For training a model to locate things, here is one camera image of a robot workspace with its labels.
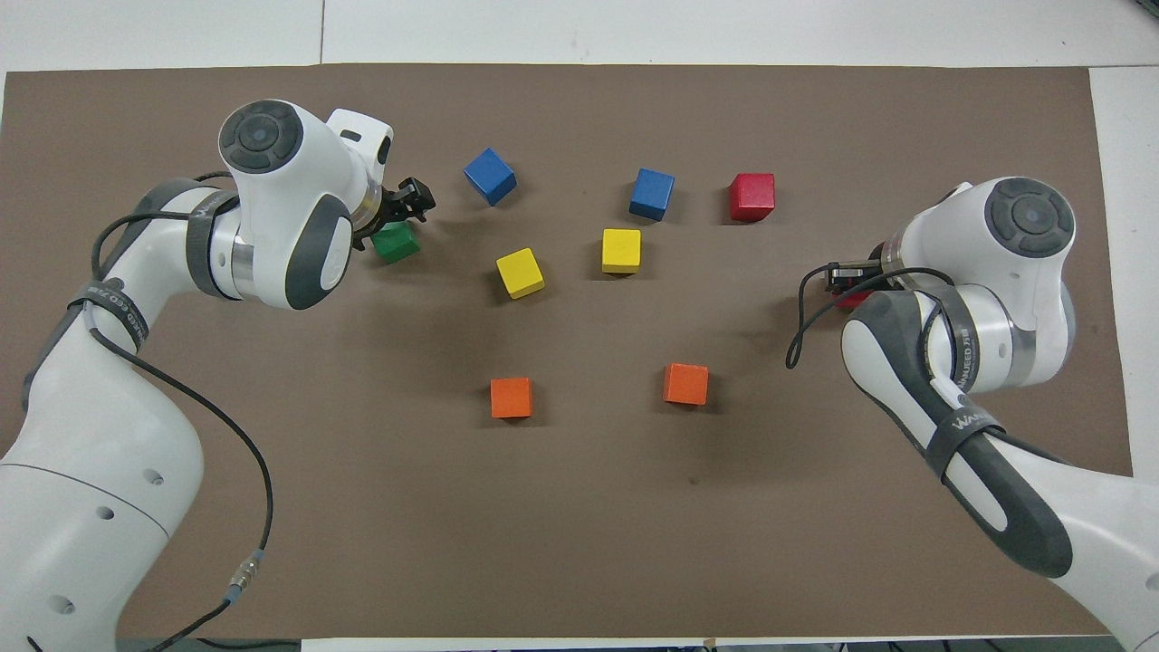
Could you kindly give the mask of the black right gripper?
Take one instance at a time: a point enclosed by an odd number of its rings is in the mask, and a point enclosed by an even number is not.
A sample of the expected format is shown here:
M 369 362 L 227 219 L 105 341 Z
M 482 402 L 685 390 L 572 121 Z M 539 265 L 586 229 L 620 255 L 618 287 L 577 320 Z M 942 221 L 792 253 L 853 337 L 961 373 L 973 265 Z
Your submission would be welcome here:
M 892 271 L 896 268 L 891 263 L 894 248 L 895 241 L 885 240 L 873 249 L 868 261 L 828 264 L 828 268 L 824 269 L 825 292 L 832 294 L 832 296 L 838 296 L 838 294 L 850 292 L 853 286 L 869 280 L 869 278 L 877 278 L 881 274 Z M 899 290 L 898 281 L 895 281 L 892 277 L 882 277 L 876 283 L 869 285 L 867 292 L 897 292 L 897 290 Z

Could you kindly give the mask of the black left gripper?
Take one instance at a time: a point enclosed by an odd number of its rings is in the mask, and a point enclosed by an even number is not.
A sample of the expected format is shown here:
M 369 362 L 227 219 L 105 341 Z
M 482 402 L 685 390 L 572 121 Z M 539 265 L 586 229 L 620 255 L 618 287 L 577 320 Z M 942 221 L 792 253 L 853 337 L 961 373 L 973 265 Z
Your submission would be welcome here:
M 427 211 L 436 206 L 437 202 L 427 183 L 417 177 L 407 177 L 398 183 L 398 189 L 382 195 L 379 208 L 369 222 L 369 235 L 376 235 L 385 225 L 407 219 L 427 224 Z

